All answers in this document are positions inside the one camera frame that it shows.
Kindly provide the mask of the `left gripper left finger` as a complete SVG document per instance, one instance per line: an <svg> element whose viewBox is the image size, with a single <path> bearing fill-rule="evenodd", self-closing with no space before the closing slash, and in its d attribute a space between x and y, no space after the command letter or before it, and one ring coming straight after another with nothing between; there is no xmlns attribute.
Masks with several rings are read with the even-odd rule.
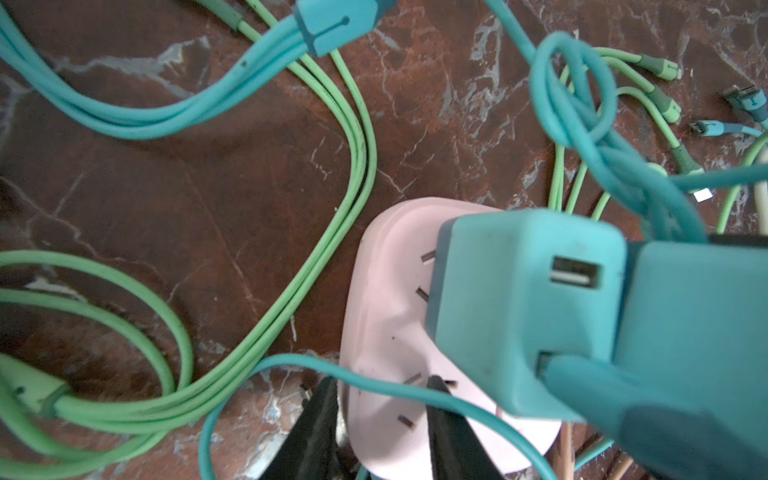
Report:
<svg viewBox="0 0 768 480"><path fill-rule="evenodd" d="M337 416L337 381L326 377L260 479L331 479L335 472Z"/></svg>

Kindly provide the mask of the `teal chargers on pink block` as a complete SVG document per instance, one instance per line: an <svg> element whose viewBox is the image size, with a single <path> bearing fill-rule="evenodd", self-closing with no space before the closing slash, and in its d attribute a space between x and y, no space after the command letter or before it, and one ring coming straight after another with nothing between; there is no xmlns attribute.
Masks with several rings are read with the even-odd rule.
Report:
<svg viewBox="0 0 768 480"><path fill-rule="evenodd" d="M504 411L588 423L659 479L767 475L765 238L462 216L439 230L426 328Z"/></svg>

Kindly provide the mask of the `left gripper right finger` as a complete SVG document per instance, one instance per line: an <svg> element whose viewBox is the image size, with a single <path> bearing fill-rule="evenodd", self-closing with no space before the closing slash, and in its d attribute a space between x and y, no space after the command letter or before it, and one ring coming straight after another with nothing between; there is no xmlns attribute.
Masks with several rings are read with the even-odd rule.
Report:
<svg viewBox="0 0 768 480"><path fill-rule="evenodd" d="M433 479L503 479L464 414L427 406Z"/></svg>

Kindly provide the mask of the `pink power socket block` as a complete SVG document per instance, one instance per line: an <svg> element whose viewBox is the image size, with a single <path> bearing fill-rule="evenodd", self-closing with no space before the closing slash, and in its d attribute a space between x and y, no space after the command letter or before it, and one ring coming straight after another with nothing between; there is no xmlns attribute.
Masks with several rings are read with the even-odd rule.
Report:
<svg viewBox="0 0 768 480"><path fill-rule="evenodd" d="M440 227L459 216L489 212L470 202L428 197L379 214L359 244L347 300L339 364L358 375L424 387L440 376L451 394L518 430L539 453L555 442L557 421L515 418L439 352L425 330ZM351 448L383 479L429 479L432 462L426 407L344 384L341 410Z"/></svg>

